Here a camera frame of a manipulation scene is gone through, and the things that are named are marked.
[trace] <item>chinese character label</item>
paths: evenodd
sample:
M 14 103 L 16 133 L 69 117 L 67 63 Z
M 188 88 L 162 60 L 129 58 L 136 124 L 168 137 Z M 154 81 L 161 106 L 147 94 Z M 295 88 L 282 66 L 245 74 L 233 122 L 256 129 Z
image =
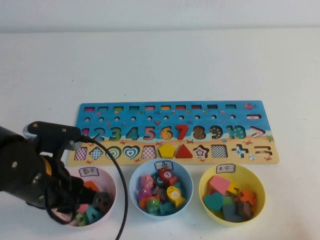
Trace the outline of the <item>chinese character label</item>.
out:
M 174 169 L 174 165 L 173 165 L 172 161 L 157 161 L 154 164 L 154 166 L 155 166 L 156 170 L 159 170 L 159 169 L 162 169 L 162 168 L 170 169 L 170 170 Z
M 96 167 L 83 167 L 79 169 L 79 174 L 82 178 L 89 176 L 99 176 L 98 168 Z
M 216 166 L 216 173 L 234 173 L 236 171 L 236 165 L 232 163 L 220 164 Z

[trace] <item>pink number 5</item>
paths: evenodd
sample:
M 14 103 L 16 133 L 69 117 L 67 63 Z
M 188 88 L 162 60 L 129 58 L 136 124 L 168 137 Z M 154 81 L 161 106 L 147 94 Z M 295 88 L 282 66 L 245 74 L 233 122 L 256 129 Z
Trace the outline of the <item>pink number 5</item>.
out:
M 154 126 L 146 126 L 145 127 L 144 134 L 146 136 L 143 137 L 143 140 L 152 140 L 155 138 L 156 134 L 152 130 L 155 130 Z

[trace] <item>yellow pentagon block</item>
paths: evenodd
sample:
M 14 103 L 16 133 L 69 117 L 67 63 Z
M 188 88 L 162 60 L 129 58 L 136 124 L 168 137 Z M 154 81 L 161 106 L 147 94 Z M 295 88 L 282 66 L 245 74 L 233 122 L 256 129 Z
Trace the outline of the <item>yellow pentagon block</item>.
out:
M 159 147 L 159 153 L 163 159 L 172 159 L 175 155 L 175 151 L 176 149 L 169 144 Z

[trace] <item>number 7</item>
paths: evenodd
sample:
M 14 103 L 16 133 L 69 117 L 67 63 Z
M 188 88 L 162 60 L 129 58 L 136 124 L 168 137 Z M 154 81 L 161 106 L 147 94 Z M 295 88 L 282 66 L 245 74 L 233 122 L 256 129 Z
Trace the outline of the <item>number 7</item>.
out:
M 179 136 L 178 136 L 178 139 L 184 139 L 185 135 L 187 134 L 187 131 L 188 131 L 188 125 L 187 124 L 178 124 L 176 126 L 176 129 L 177 130 L 180 130 L 180 133 L 179 133 Z

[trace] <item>number puzzle board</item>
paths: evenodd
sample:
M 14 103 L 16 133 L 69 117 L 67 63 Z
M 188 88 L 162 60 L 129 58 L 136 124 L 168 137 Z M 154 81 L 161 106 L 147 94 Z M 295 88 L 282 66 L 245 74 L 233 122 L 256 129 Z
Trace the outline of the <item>number puzzle board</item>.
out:
M 76 126 L 107 147 L 120 165 L 140 165 L 161 158 L 160 152 L 181 164 L 279 162 L 261 101 L 83 103 Z M 67 164 L 113 162 L 98 146 L 83 143 L 70 152 Z

